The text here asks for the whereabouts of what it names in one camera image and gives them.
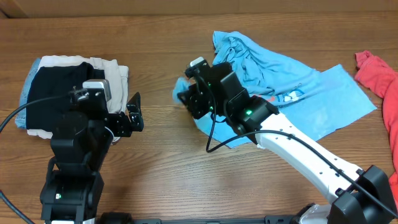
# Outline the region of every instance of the black cable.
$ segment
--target black cable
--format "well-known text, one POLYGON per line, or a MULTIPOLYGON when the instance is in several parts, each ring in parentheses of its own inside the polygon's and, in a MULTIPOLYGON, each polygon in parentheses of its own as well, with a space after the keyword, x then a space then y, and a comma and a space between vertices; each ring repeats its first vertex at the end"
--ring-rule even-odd
MULTIPOLYGON (((216 119, 215 117, 214 117, 214 113, 211 113, 210 114, 210 117, 211 117, 211 119, 216 119)), ((216 123, 224 123, 226 121, 226 118, 224 119, 224 120, 222 120, 222 121, 217 121, 216 120, 216 123)))
POLYGON ((196 86, 197 86, 197 92, 198 92, 198 94, 200 94, 200 88, 199 88, 199 83, 198 83, 198 81, 196 82, 196 86))
MULTIPOLYGON (((57 100, 57 99, 61 99, 64 97, 67 97, 68 95, 62 95, 62 96, 52 96, 52 97, 47 97, 47 98, 43 98, 43 99, 39 99, 39 100, 35 100, 32 101, 30 103, 26 103, 20 107, 18 107, 18 109, 14 110, 10 115, 8 115, 8 117, 1 123, 0 125, 0 133, 1 131, 4 129, 4 127, 6 126, 6 124, 12 119, 12 117, 14 117, 16 114, 18 114, 20 111, 22 111, 23 109, 27 108, 30 105, 34 105, 37 103, 41 103, 44 101, 48 101, 48 100, 57 100)), ((28 224, 34 224, 34 222, 32 222, 32 220, 30 220, 26 215, 24 215, 17 207, 15 207, 9 200, 8 198, 3 194, 3 192, 0 190, 0 197, 1 199, 4 201, 4 203, 12 210, 14 211, 21 219, 23 219, 25 222, 27 222, 28 224)))
MULTIPOLYGON (((216 98, 214 97, 214 94, 213 94, 212 90, 210 89, 210 87, 207 85, 207 83, 204 81, 204 79, 203 79, 202 77, 200 77, 200 76, 198 76, 198 75, 195 75, 194 77, 195 77, 195 79, 197 80, 197 83, 198 83, 198 81, 200 80, 200 81, 203 83, 203 85, 206 87, 206 89, 209 91, 209 94, 210 94, 210 96, 211 96, 211 100, 213 101, 213 111, 212 111, 212 112, 213 112, 214 114, 217 114, 217 112, 216 112, 216 107, 217 107, 216 98)), ((211 139, 212 139, 212 137, 213 137, 213 132, 214 132, 214 127, 215 127, 215 126, 216 126, 216 119, 213 119, 213 124, 211 125, 211 130, 210 130, 209 138, 207 139, 206 152, 209 152, 208 150, 209 150, 209 147, 210 147, 211 139)))
POLYGON ((43 99, 39 99, 39 100, 32 101, 32 102, 30 102, 30 103, 26 103, 26 104, 24 104, 24 105, 18 107, 18 109, 14 110, 14 111, 13 111, 10 115, 8 115, 8 117, 1 123, 1 125, 0 125, 0 133, 1 133, 1 131, 4 129, 4 127, 6 126, 6 124, 11 120, 11 118, 12 118, 13 116, 15 116, 15 115, 18 114, 21 110, 27 108, 28 106, 34 105, 34 104, 36 104, 36 103, 41 103, 41 102, 47 101, 47 100, 57 100, 57 99, 64 98, 64 97, 67 97, 67 96, 68 96, 68 95, 51 96, 51 97, 47 97, 47 98, 43 98, 43 99))
POLYGON ((225 115, 225 117, 226 117, 225 119, 228 121, 229 125, 232 125, 233 123, 231 121, 231 118, 229 117, 227 110, 226 110, 227 103, 228 103, 228 100, 224 100, 224 103, 223 103, 224 115, 225 115))
POLYGON ((26 215, 24 215, 17 207, 15 207, 15 205, 13 205, 10 200, 8 200, 8 198, 3 194, 2 190, 0 190, 0 197, 3 200, 3 202, 9 207, 11 208, 11 210, 13 212, 15 212, 21 219, 23 219, 26 223, 28 224, 34 224, 34 222, 32 220, 30 220, 30 218, 28 218, 26 215))
POLYGON ((206 151, 207 152, 213 152, 213 151, 217 150, 218 148, 220 148, 221 146, 224 146, 224 145, 226 145, 227 143, 229 143, 231 141, 234 141, 234 140, 237 140, 239 138, 243 138, 243 137, 246 137, 246 136, 249 136, 249 135, 252 135, 252 134, 260 134, 260 133, 280 134, 280 135, 283 135, 283 136, 287 136, 289 140, 290 139, 294 139, 295 141, 299 142, 300 144, 302 144, 303 146, 305 146, 306 148, 311 150, 315 155, 317 155, 326 164, 328 164, 339 175, 344 177, 344 179, 346 179, 348 182, 350 182, 355 187, 355 189, 358 192, 364 193, 367 197, 369 197, 369 199, 371 199, 374 203, 376 203, 382 209, 384 209, 385 211, 390 213, 394 218, 398 218, 398 215, 394 211, 392 211, 389 207, 387 207, 382 202, 380 202, 375 196, 371 195, 367 190, 365 190, 362 186, 357 184, 353 179, 348 177, 341 169, 337 168, 333 163, 331 163, 327 158, 325 158, 322 154, 320 154, 316 149, 314 149, 312 146, 310 146, 308 143, 306 143, 305 141, 301 140, 300 138, 294 136, 293 134, 288 134, 288 133, 285 133, 285 132, 282 132, 282 131, 274 131, 274 130, 258 130, 258 131, 253 131, 253 132, 250 132, 250 133, 245 133, 245 134, 230 138, 230 139, 218 144, 214 148, 212 148, 212 149, 210 149, 208 151, 206 150, 206 151))

